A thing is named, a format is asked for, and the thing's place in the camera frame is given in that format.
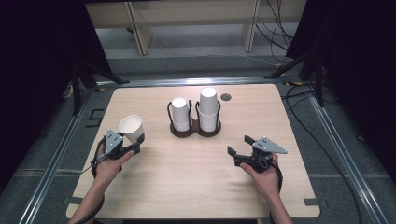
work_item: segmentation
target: floor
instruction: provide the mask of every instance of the floor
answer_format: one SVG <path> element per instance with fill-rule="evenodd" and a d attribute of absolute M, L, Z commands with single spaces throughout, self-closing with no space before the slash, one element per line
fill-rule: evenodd
<path fill-rule="evenodd" d="M 269 29 L 274 27 L 273 24 L 267 26 Z M 294 35 L 297 27 L 298 24 L 296 23 L 284 24 L 284 28 L 289 35 Z M 148 61 L 148 66 L 156 66 L 149 63 L 157 62 L 154 60 L 189 62 L 189 60 L 202 57 L 211 57 L 215 60 L 230 57 L 231 59 L 227 60 L 235 60 L 240 63 L 244 61 L 257 62 L 269 67 L 279 64 L 284 65 L 290 61 L 290 59 L 284 57 L 285 50 L 271 45 L 257 29 L 252 51 L 245 52 L 239 29 L 238 25 L 158 27 L 154 29 L 154 36 L 146 56 L 139 55 L 134 43 L 134 36 L 126 29 L 101 29 L 97 30 L 97 34 L 110 65 L 113 65 L 115 70 L 122 70 L 120 66 L 116 65 L 117 63 L 128 63 L 128 60 L 139 60 L 142 64 L 144 64 L 144 61 Z M 271 37 L 271 32 L 265 30 L 263 26 L 260 25 L 260 29 Z M 282 47 L 287 47 L 283 37 L 276 36 L 274 40 Z M 167 67 L 164 67 L 164 63 L 161 63 L 161 65 L 163 71 L 165 71 Z M 129 77 L 127 73 L 119 72 L 119 74 L 124 78 L 136 79 L 134 83 L 137 84 L 132 83 L 131 86 L 148 85 L 150 83 L 159 85 L 160 82 L 156 79 L 159 77 L 149 80 L 149 78 L 145 79 L 145 76 Z M 240 80 L 254 82 L 257 78 L 262 78 L 262 74 L 252 75 L 251 77 L 226 77 L 219 80 L 227 84 Z M 180 84 L 186 80 L 184 77 L 178 79 L 162 77 L 162 84 L 166 84 L 163 79 L 168 79 L 170 84 Z M 100 84 L 108 90 L 106 94 L 81 92 L 83 96 L 91 97 L 86 105 L 87 111 L 93 111 L 98 107 L 99 109 L 106 109 L 106 102 L 110 99 L 111 90 L 114 88 L 108 83 L 108 80 L 101 79 L 100 81 L 103 81 Z M 284 85 L 285 81 L 282 79 L 274 82 L 283 95 L 291 89 L 291 86 Z M 362 218 L 360 223 L 396 223 L 396 215 L 393 212 L 396 209 L 394 205 L 396 187 L 370 148 L 356 138 L 359 130 L 356 130 L 353 119 L 348 116 L 348 113 L 337 104 L 336 97 L 331 94 L 324 94 L 324 97 L 326 105 L 324 111 L 316 108 L 315 100 L 309 95 L 304 98 L 290 99 L 290 105 L 295 108 L 297 117 L 293 116 L 285 101 L 285 109 L 288 111 L 290 124 L 302 151 L 304 163 L 317 194 L 321 210 L 318 218 L 294 219 L 293 221 L 295 223 L 357 223 L 359 221 L 355 207 L 358 204 Z M 90 119 L 92 114 L 89 112 L 85 112 L 81 115 L 81 118 L 72 117 L 72 104 L 71 98 L 65 99 L 64 106 L 59 108 L 53 121 L 49 124 L 46 136 L 37 139 L 20 169 L 1 195 L 0 223 L 24 223 L 24 220 L 27 220 L 24 219 L 26 207 L 32 202 L 32 195 L 35 193 L 35 188 L 40 184 L 42 175 L 52 165 L 52 156 L 59 153 L 58 149 L 60 149 L 60 142 L 62 143 L 62 141 L 66 144 L 67 150 L 60 154 L 63 159 L 59 162 L 59 167 L 55 170 L 53 178 L 50 178 L 48 190 L 44 191 L 44 198 L 42 201 L 36 202 L 39 208 L 33 215 L 34 221 L 30 220 L 32 220 L 31 223 L 66 222 L 67 218 L 64 215 L 65 200 L 73 194 L 73 186 L 78 180 L 76 174 L 78 174 L 81 164 L 86 160 L 86 156 L 81 155 L 78 149 L 91 147 L 92 144 L 89 141 L 79 141 L 76 136 L 81 139 L 93 139 L 96 135 L 95 128 L 87 132 L 87 124 L 97 122 L 97 120 Z M 100 114 L 104 113 L 103 111 L 97 110 L 96 112 L 99 114 L 95 114 L 95 116 L 103 116 Z M 342 136 L 342 143 L 345 144 L 347 154 L 343 154 L 345 151 L 342 148 L 333 149 L 340 144 L 338 144 L 337 138 L 331 137 L 332 130 L 323 128 L 323 119 L 320 115 L 324 117 L 328 115 L 331 118 L 331 124 L 334 125 L 336 133 Z M 309 135 L 297 118 L 302 120 L 309 130 L 313 130 L 314 135 L 319 136 L 318 139 L 324 147 L 331 148 L 328 154 L 334 158 L 332 162 L 329 162 L 327 153 L 323 153 L 322 148 Z M 64 140 L 63 136 L 70 130 L 68 125 L 73 119 L 78 119 L 77 122 L 80 122 L 79 126 L 81 127 L 73 130 L 72 136 L 74 137 L 70 142 L 67 142 L 67 139 Z M 351 161 L 348 161 L 350 166 L 345 165 L 345 158 L 342 157 L 351 159 Z M 334 169 L 334 165 L 341 167 L 341 170 Z M 355 166 L 358 167 L 361 176 L 350 175 L 350 169 L 353 170 Z M 347 188 L 346 182 L 353 190 Z M 351 192 L 355 192 L 356 202 L 353 201 Z M 365 199 L 367 194 L 372 196 L 372 199 Z M 106 223 L 120 223 L 120 221 L 106 220 Z"/>

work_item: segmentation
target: wooden table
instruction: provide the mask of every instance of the wooden table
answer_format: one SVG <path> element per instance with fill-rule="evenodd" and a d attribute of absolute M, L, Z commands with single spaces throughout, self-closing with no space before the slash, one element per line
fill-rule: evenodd
<path fill-rule="evenodd" d="M 291 217 L 316 217 L 317 205 L 278 90 L 272 84 L 212 86 L 232 96 L 221 102 L 222 127 L 210 138 L 194 133 L 178 138 L 170 132 L 167 104 L 177 96 L 199 100 L 203 86 L 117 89 L 111 98 L 98 134 L 87 158 L 88 167 L 96 145 L 107 129 L 118 132 L 120 121 L 131 114 L 142 117 L 146 140 L 141 153 L 123 165 L 123 170 L 106 191 L 101 218 L 262 218 L 268 207 L 253 181 L 233 166 L 227 146 L 238 154 L 250 155 L 244 135 L 267 136 L 289 153 L 279 155 L 284 181 L 281 198 Z M 93 181 L 83 174 L 74 197 L 83 198 Z M 76 211 L 69 204 L 67 216 Z"/>

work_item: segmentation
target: person's right hand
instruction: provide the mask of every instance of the person's right hand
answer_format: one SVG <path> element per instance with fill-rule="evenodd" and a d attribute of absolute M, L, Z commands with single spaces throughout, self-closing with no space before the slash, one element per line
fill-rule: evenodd
<path fill-rule="evenodd" d="M 277 163 L 277 154 L 273 153 L 273 160 Z M 278 177 L 274 167 L 270 166 L 263 173 L 257 173 L 251 166 L 242 162 L 240 167 L 250 175 L 259 192 L 267 199 L 270 195 L 279 194 Z"/>

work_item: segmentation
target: hand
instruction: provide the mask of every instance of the hand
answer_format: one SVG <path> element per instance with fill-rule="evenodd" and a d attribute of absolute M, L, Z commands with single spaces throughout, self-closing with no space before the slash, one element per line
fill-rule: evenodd
<path fill-rule="evenodd" d="M 273 153 L 273 160 L 277 163 L 277 154 Z M 262 173 L 257 173 L 250 165 L 242 162 L 241 168 L 250 175 L 259 192 L 268 199 L 271 195 L 279 194 L 278 190 L 278 177 L 274 167 L 270 166 L 267 170 Z"/>
<path fill-rule="evenodd" d="M 99 148 L 98 155 L 101 155 L 104 153 L 105 153 L 105 145 L 102 144 Z M 96 168 L 95 180 L 103 181 L 104 183 L 110 184 L 111 181 L 114 178 L 116 178 L 121 166 L 126 161 L 131 159 L 133 155 L 134 155 L 134 151 L 129 151 L 117 160 L 113 161 L 110 159 L 105 159 L 105 160 L 99 162 L 99 164 L 97 165 L 97 168 Z"/>

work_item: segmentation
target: gray carpet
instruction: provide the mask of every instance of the gray carpet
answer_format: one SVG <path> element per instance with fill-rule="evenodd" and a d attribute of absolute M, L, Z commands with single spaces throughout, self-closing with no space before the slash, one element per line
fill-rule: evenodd
<path fill-rule="evenodd" d="M 259 59 L 272 60 L 272 63 L 275 63 L 271 57 L 261 57 Z M 110 60 L 110 65 L 116 76 L 132 81 L 196 77 L 262 77 L 275 72 L 275 68 L 267 63 L 241 57 Z M 299 68 L 300 66 L 294 68 L 283 77 L 264 80 L 263 82 L 275 83 L 280 95 L 285 96 L 290 86 L 284 85 L 284 83 L 298 80 Z M 100 76 L 95 76 L 95 78 L 98 81 L 107 81 Z M 78 182 L 77 172 L 83 169 L 93 138 L 98 130 L 97 127 L 87 127 L 97 123 L 97 120 L 90 119 L 90 116 L 95 109 L 106 110 L 114 90 L 114 87 L 109 86 L 105 87 L 103 91 L 95 91 L 92 94 L 70 140 L 58 172 L 35 216 L 34 223 L 67 222 L 65 216 L 67 204 L 64 203 L 64 200 L 73 194 Z M 304 87 L 295 89 L 295 92 L 301 91 L 305 91 Z M 306 96 L 303 94 L 290 98 L 290 104 L 293 105 L 296 115 L 307 129 L 327 149 L 343 175 L 346 176 L 347 181 L 350 181 L 312 104 L 308 98 L 305 99 Z M 373 151 L 364 142 L 356 138 L 359 130 L 353 123 L 353 119 L 338 104 L 336 96 L 329 90 L 323 92 L 323 97 L 326 111 L 340 133 L 349 153 L 375 193 L 375 197 L 378 199 L 378 203 L 389 223 L 396 223 L 396 214 L 394 213 L 396 211 L 396 204 L 394 203 L 396 199 L 395 185 Z M 284 102 L 285 109 L 288 109 L 285 100 Z M 72 112 L 73 98 L 67 98 L 60 105 L 51 122 L 48 123 L 44 130 L 45 136 L 35 141 L 20 169 L 10 180 L 0 197 L 0 223 L 19 223 L 21 220 L 24 209 L 33 195 L 44 169 L 50 163 L 69 120 L 72 118 Z M 95 112 L 94 116 L 101 117 L 103 113 L 98 111 Z M 300 218 L 293 221 L 295 223 L 358 223 L 357 206 L 345 181 L 336 172 L 323 149 L 303 129 L 290 110 L 288 110 L 288 116 L 312 187 L 320 203 L 320 215 L 318 217 Z M 358 194 L 357 198 L 362 223 L 373 223 Z M 104 223 L 122 223 L 122 220 L 102 221 Z M 265 219 L 263 223 L 269 223 L 269 220 Z"/>

